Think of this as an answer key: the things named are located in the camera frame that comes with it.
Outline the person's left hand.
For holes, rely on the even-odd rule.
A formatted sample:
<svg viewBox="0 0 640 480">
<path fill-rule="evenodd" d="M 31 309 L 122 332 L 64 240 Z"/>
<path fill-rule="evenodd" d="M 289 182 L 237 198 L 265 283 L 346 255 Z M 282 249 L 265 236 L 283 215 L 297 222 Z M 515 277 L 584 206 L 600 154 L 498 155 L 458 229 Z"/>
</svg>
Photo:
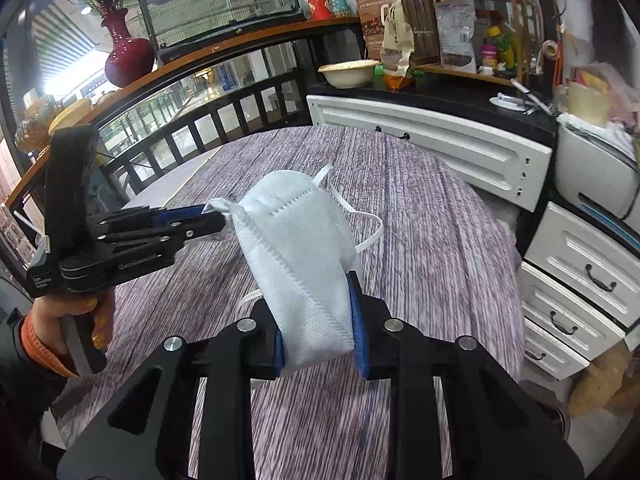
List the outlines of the person's left hand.
<svg viewBox="0 0 640 480">
<path fill-rule="evenodd" d="M 92 345 L 105 350 L 113 338 L 114 288 L 96 295 L 80 296 L 63 290 L 37 298 L 20 329 L 21 343 L 27 355 L 55 374 L 77 378 L 75 364 L 63 338 L 61 320 L 87 313 L 94 322 Z"/>
</svg>

